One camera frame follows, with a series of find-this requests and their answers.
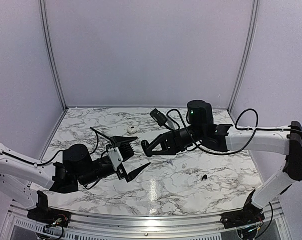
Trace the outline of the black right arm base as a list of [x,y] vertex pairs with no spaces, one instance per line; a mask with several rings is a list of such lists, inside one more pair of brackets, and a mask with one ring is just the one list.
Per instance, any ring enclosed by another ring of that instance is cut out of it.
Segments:
[[253,190],[247,197],[241,210],[234,210],[221,214],[220,223],[225,229],[237,228],[255,223],[260,223],[265,219],[262,209],[252,205]]

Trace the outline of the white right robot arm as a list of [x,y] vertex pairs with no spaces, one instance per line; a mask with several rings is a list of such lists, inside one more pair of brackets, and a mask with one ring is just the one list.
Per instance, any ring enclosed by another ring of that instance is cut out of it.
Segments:
[[147,157],[174,156],[194,146],[213,156],[231,156],[242,151],[278,154],[285,162],[267,181],[249,194],[238,219],[249,224],[271,200],[283,194],[293,183],[302,181],[302,127],[297,121],[280,127],[240,127],[215,124],[212,107],[203,100],[187,103],[182,128],[170,129],[151,143],[141,146]]

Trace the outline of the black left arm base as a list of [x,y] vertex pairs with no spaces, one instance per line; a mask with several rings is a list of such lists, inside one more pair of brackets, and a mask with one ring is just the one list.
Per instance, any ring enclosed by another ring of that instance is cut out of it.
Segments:
[[71,213],[50,208],[47,195],[41,191],[37,191],[36,194],[37,202],[33,209],[28,210],[27,218],[50,226],[60,224],[64,228],[68,227]]

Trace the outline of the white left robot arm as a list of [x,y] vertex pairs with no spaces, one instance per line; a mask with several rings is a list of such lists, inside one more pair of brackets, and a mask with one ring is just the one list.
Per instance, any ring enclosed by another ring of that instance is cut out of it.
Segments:
[[88,148],[75,144],[66,150],[59,150],[53,158],[42,162],[14,152],[0,143],[0,191],[23,205],[27,210],[34,209],[42,222],[54,218],[54,211],[47,206],[47,196],[33,191],[21,183],[22,180],[35,183],[51,192],[70,194],[79,186],[87,187],[99,183],[111,175],[119,180],[133,181],[149,164],[127,173],[123,163],[134,156],[131,142],[136,137],[112,137],[104,157],[92,160]]

